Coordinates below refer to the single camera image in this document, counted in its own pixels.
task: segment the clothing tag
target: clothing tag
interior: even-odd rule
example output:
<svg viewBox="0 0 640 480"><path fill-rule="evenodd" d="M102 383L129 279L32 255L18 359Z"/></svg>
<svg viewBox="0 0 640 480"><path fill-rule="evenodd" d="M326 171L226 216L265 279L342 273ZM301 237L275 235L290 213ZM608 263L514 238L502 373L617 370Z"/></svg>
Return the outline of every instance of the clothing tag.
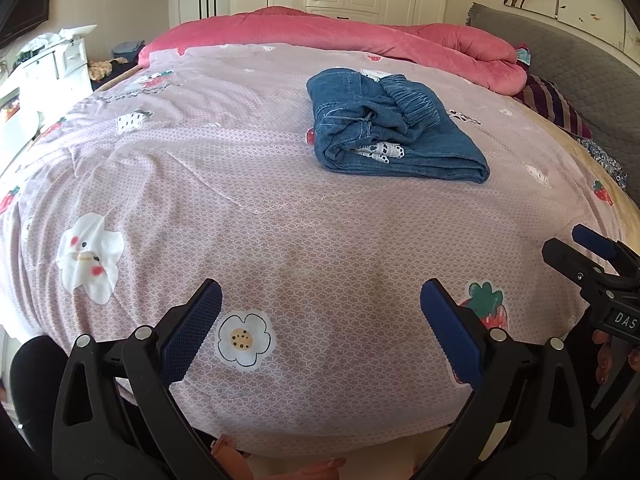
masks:
<svg viewBox="0 0 640 480"><path fill-rule="evenodd" d="M518 54L518 61L524 63L527 66L531 65L531 53L529 50L525 48L519 48L516 50L516 54Z"/></svg>
<svg viewBox="0 0 640 480"><path fill-rule="evenodd" d="M367 76L369 79L373 79L376 83L380 81L383 77L387 77L389 75L388 72L380 72L380 70L368 70L367 68L360 69L360 73L362 75Z"/></svg>

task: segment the blue gripper pad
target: blue gripper pad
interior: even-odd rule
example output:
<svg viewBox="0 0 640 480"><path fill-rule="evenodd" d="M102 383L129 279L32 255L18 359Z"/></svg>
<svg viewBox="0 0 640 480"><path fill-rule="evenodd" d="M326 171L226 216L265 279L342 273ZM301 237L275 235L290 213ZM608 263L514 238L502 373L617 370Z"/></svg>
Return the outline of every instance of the blue gripper pad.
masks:
<svg viewBox="0 0 640 480"><path fill-rule="evenodd" d="M601 257L603 260L612 260L616 257L616 245L608 238L592 231L587 226L578 224L571 232L574 242L585 249Z"/></svg>
<svg viewBox="0 0 640 480"><path fill-rule="evenodd" d="M160 349L160 379L165 388L184 379L191 363L222 309L222 290L218 282L207 280L180 307L186 313Z"/></svg>
<svg viewBox="0 0 640 480"><path fill-rule="evenodd" d="M453 371L463 383L477 390L482 383L482 353L456 313L456 309L463 308L456 305L438 280L429 280L420 292L420 309ZM480 323L473 311L468 312Z"/></svg>

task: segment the striped pillow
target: striped pillow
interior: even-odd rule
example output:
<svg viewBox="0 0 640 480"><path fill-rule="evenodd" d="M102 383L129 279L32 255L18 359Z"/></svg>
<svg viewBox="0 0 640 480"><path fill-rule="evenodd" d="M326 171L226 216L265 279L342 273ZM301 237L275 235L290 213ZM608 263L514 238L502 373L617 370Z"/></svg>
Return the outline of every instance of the striped pillow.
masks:
<svg viewBox="0 0 640 480"><path fill-rule="evenodd" d="M558 91L556 85L533 74L527 75L527 84L514 99L539 113L556 126L577 137L591 139L591 131L575 108Z"/></svg>

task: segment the hand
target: hand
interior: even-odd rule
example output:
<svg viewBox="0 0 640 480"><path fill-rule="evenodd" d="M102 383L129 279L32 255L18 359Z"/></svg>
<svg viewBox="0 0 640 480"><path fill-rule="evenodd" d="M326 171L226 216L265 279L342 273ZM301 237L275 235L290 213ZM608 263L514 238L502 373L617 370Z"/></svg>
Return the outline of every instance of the hand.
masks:
<svg viewBox="0 0 640 480"><path fill-rule="evenodd" d="M260 480L340 480L340 469L346 464L343 458L332 458L329 461L298 469L294 473L284 475L266 476Z"/></svg>
<svg viewBox="0 0 640 480"><path fill-rule="evenodd" d="M607 381L609 372L613 366L613 353L610 346L611 336L601 330L596 330L593 333L591 340L596 343L596 345L602 345L598 352L596 381L598 381L598 384L604 384ZM636 372L640 372L640 347L636 347L631 351L628 360L629 366L631 366L631 368ZM638 395L636 395L636 398L625 407L620 415L623 420L627 420L631 416L638 400L640 399L638 398Z"/></svg>

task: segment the white drawer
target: white drawer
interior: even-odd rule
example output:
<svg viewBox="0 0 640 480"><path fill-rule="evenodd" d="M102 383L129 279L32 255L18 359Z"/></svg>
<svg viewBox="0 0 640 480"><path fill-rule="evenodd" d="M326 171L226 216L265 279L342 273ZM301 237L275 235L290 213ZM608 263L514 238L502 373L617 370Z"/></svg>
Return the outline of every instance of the white drawer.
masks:
<svg viewBox="0 0 640 480"><path fill-rule="evenodd" d="M86 65L86 51L84 42L81 40L72 41L56 50L58 60L58 72L60 77L73 72L82 65Z"/></svg>
<svg viewBox="0 0 640 480"><path fill-rule="evenodd" d="M53 52L36 61L28 62L22 68L22 72L30 85L54 82L58 79L58 72Z"/></svg>
<svg viewBox="0 0 640 480"><path fill-rule="evenodd" d="M380 17L379 14L374 14L373 12L356 12L354 10L328 9L326 7L307 7L306 12L320 14L328 18L337 18L338 20L351 20L352 22L373 24L376 24Z"/></svg>

